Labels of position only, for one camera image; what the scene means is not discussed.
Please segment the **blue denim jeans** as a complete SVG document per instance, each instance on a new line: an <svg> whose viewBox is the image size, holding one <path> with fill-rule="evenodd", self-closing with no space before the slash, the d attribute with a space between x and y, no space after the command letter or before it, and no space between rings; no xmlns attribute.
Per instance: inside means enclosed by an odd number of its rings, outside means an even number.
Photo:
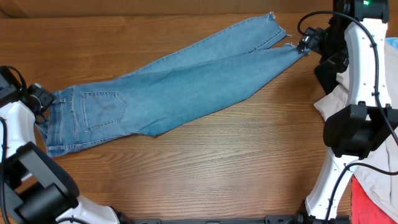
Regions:
<svg viewBox="0 0 398 224"><path fill-rule="evenodd" d="M131 134L158 136L251 97L303 57L275 15L252 17L106 82L55 92L39 126L58 157Z"/></svg>

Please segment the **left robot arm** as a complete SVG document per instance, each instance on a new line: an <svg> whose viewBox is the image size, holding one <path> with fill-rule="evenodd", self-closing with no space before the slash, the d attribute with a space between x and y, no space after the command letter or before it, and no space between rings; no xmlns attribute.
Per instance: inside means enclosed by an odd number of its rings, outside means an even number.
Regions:
<svg viewBox="0 0 398 224"><path fill-rule="evenodd" d="M80 194L71 176L43 152L35 125L53 94L27 85L21 73L1 66L1 213L5 223L130 223L122 212L101 206Z"/></svg>

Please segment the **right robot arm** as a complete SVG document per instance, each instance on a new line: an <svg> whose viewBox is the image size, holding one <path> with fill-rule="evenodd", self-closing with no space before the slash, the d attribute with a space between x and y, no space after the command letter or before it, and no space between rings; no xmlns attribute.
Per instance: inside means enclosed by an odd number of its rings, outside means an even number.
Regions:
<svg viewBox="0 0 398 224"><path fill-rule="evenodd" d="M396 136L397 110L388 94L384 43L389 22L388 0L335 1L326 29L301 31L298 51L321 56L315 75L326 93L336 75L349 72L348 99L325 122L328 148L317 182L290 223L349 223L336 214L357 167L388 137Z"/></svg>

